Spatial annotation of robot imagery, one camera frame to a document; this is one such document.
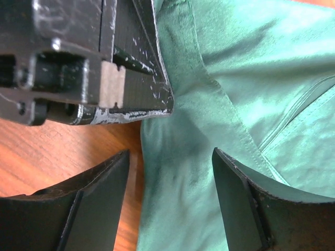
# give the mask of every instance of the green cloth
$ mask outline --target green cloth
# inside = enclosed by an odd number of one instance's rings
[[[173,86],[142,123],[139,251],[227,251],[211,154],[335,197],[335,12],[271,0],[157,0]]]

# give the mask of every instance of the wooden table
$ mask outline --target wooden table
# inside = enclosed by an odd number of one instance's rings
[[[335,0],[300,1],[335,6]],[[0,196],[31,194],[130,149],[115,250],[136,250],[144,182],[139,129],[139,122],[71,127],[48,121],[42,127],[28,128],[0,120]]]

